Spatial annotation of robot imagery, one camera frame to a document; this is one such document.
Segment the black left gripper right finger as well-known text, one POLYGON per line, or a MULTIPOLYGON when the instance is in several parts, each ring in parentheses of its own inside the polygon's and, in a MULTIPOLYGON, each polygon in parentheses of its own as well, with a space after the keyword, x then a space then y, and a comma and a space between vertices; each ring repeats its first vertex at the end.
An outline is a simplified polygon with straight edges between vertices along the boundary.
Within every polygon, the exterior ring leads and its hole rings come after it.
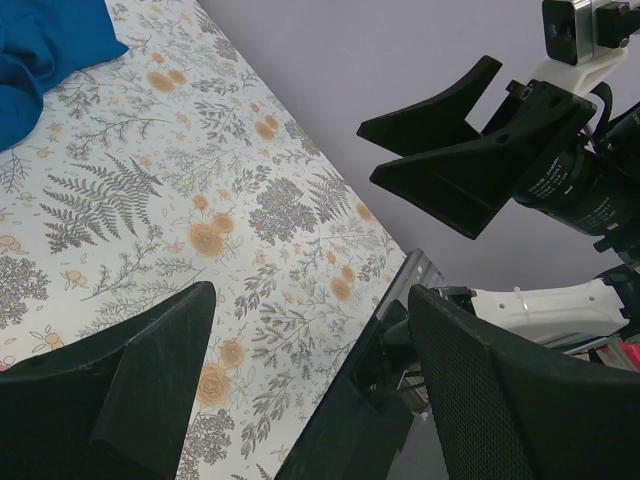
POLYGON ((450 478, 638 478, 638 373, 540 346, 421 285, 408 312, 450 478))

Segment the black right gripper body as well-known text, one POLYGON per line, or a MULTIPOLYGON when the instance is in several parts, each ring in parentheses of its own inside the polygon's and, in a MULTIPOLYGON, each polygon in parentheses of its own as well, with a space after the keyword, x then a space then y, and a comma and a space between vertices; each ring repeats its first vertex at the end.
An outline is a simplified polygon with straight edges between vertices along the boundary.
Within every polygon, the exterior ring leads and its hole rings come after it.
POLYGON ((520 171, 510 196, 585 235, 598 250, 639 247, 639 108, 610 116, 611 88, 598 84, 593 103, 547 82, 511 82, 484 134, 514 148, 520 171), (593 133, 584 128, 595 113, 593 133))

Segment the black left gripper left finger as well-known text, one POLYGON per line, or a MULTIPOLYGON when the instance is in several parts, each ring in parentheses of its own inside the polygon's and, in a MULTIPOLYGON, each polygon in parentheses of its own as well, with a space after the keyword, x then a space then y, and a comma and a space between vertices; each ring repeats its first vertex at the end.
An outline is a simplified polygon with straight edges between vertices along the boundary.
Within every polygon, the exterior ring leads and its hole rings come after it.
POLYGON ((175 478, 215 306, 197 282, 2 372, 2 478, 175 478))

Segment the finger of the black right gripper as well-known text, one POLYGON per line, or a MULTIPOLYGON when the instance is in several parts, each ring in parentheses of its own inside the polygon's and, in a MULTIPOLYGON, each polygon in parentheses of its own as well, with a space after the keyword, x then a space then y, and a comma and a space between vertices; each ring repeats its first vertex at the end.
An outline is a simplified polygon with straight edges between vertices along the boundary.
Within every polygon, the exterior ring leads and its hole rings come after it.
POLYGON ((397 155, 416 155, 475 140, 466 117, 502 67, 483 56, 443 92, 361 123, 356 135, 397 155))
POLYGON ((507 134, 488 135, 381 164, 370 180, 474 240, 529 167, 507 134))

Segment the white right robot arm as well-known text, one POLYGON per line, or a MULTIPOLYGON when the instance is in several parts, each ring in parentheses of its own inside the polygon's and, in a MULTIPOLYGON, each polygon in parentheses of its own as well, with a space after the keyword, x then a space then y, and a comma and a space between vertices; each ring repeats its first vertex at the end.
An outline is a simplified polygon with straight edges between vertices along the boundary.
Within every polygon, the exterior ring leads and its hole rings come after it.
POLYGON ((448 290, 479 318, 571 355, 639 336, 639 110, 613 117, 613 50, 578 66, 543 61, 511 82, 482 130, 467 115, 500 70, 489 56, 442 93, 364 121, 359 137, 394 154, 371 181, 474 239, 509 201, 595 238, 620 265, 586 283, 542 290, 448 290))

